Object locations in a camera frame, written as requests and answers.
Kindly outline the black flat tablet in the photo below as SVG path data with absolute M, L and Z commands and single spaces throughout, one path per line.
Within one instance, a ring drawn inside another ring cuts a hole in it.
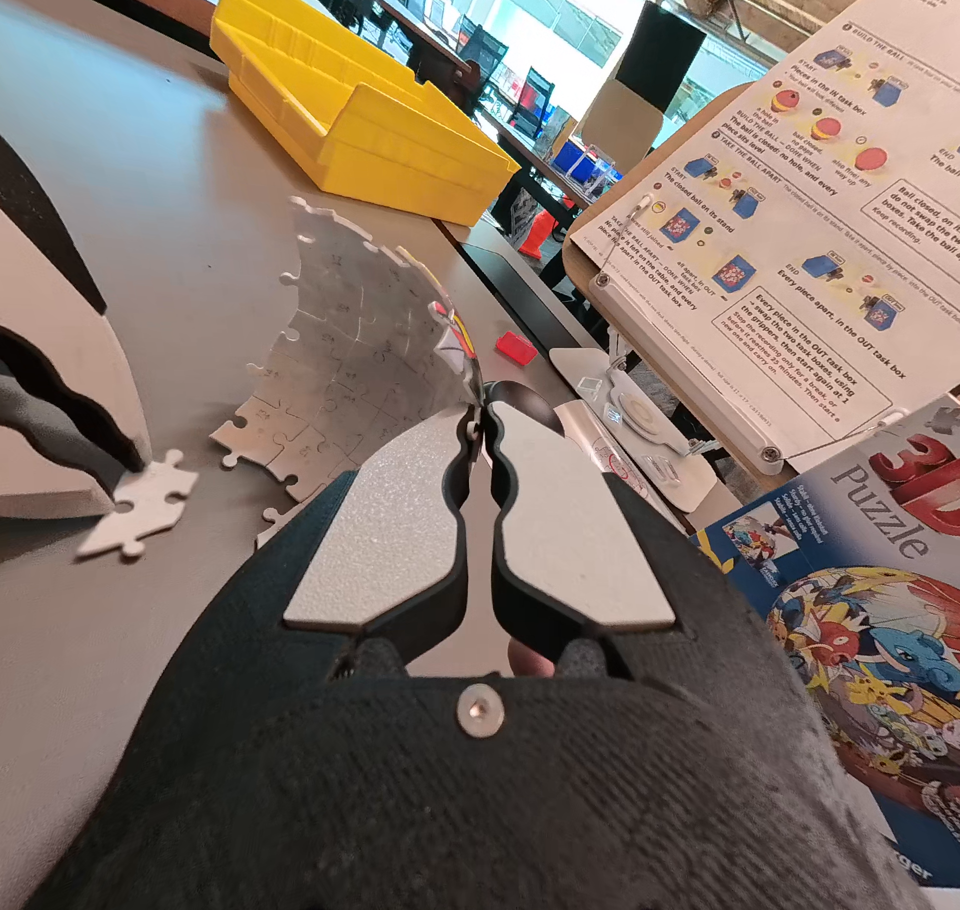
M 600 349 L 557 299 L 534 291 L 506 256 L 469 243 L 457 243 L 457 249 L 539 352 L 547 355 L 554 349 Z

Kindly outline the single white puzzle piece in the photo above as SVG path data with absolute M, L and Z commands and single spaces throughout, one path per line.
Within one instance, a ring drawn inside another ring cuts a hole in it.
M 181 469 L 184 453 L 169 449 L 162 461 L 126 475 L 114 492 L 115 509 L 105 515 L 78 546 L 77 559 L 119 551 L 126 561 L 145 552 L 147 537 L 168 531 L 179 522 L 198 480 L 197 472 Z

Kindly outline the black round ball stand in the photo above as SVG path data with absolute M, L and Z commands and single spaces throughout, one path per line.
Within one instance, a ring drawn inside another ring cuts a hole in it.
M 565 437 L 563 423 L 553 406 L 537 391 L 511 379 L 488 381 L 484 384 L 486 405 L 503 402 L 559 437 Z

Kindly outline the white instruction board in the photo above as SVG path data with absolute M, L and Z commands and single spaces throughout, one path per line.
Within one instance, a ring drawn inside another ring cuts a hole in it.
M 572 234 L 761 473 L 958 385 L 959 0 L 858 0 Z

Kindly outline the assembled white puzzle ball shell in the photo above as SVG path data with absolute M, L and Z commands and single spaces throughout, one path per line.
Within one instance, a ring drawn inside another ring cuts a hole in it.
M 251 396 L 210 438 L 222 466 L 255 464 L 294 507 L 263 512 L 260 549 L 341 473 L 435 414 L 479 410 L 482 372 L 450 293 L 408 250 L 379 245 L 335 209 L 289 198 L 299 269 L 296 309 L 260 365 Z

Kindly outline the yellow plastic bin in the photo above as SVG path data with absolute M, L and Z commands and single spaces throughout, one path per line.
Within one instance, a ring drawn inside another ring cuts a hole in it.
M 320 191 L 470 227 L 520 169 L 432 83 L 303 0 L 219 0 L 209 43 Z

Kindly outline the person's right hand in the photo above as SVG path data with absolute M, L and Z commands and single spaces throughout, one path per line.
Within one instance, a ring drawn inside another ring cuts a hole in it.
M 514 638 L 508 642 L 507 657 L 514 677 L 550 679 L 555 675 L 552 662 Z

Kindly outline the blue storage bin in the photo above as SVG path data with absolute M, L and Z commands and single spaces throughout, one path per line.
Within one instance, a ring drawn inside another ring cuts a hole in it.
M 569 138 L 550 161 L 552 168 L 577 184 L 584 196 L 600 195 L 622 179 L 614 162 L 592 145 L 584 145 L 578 138 Z

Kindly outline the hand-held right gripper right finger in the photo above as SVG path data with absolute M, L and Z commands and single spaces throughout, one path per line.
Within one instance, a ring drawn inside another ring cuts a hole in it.
M 651 506 L 576 442 L 505 401 L 484 418 L 494 613 L 549 662 L 573 640 L 672 628 L 677 616 L 618 502 Z

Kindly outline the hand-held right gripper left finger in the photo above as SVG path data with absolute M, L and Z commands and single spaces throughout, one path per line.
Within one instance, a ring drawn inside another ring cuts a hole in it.
M 301 631 L 389 640 L 412 662 L 466 614 L 475 409 L 438 412 L 361 466 L 283 614 Z

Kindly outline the white plastic device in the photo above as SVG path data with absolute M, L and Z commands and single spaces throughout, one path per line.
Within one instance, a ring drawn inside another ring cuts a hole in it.
M 554 348 L 548 355 L 634 468 L 677 510 L 685 514 L 697 510 L 718 478 L 654 400 L 606 352 Z

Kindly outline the black office chair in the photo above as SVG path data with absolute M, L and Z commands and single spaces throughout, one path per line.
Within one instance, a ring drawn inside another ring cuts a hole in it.
M 482 24 L 474 24 L 469 20 L 462 23 L 457 52 L 464 62 L 477 65 L 477 85 L 480 88 L 486 85 L 498 69 L 508 50 L 509 45 L 499 40 Z
M 529 139 L 539 136 L 554 87 L 534 67 L 529 69 L 510 115 L 510 125 L 518 133 Z

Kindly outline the orange traffic cone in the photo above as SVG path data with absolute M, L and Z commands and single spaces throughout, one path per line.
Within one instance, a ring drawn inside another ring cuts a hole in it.
M 518 246 L 518 252 L 534 261 L 541 261 L 543 259 L 542 247 L 547 238 L 558 227 L 558 224 L 558 221 L 549 211 L 542 209 L 534 218 L 530 231 L 522 244 Z

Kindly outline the white paper instruction leaflet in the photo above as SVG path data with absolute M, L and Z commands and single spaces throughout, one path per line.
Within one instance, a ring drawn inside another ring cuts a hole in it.
M 634 462 L 619 447 L 585 402 L 568 401 L 555 407 L 554 411 L 561 423 L 564 436 L 576 444 L 600 472 L 611 473 L 619 478 L 668 520 L 678 532 L 684 536 L 688 535 L 685 524 L 640 473 Z

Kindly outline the blue printed puzzle box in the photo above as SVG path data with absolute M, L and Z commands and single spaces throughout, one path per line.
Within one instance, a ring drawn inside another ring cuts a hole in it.
M 691 541 L 765 620 L 900 865 L 958 907 L 958 390 Z

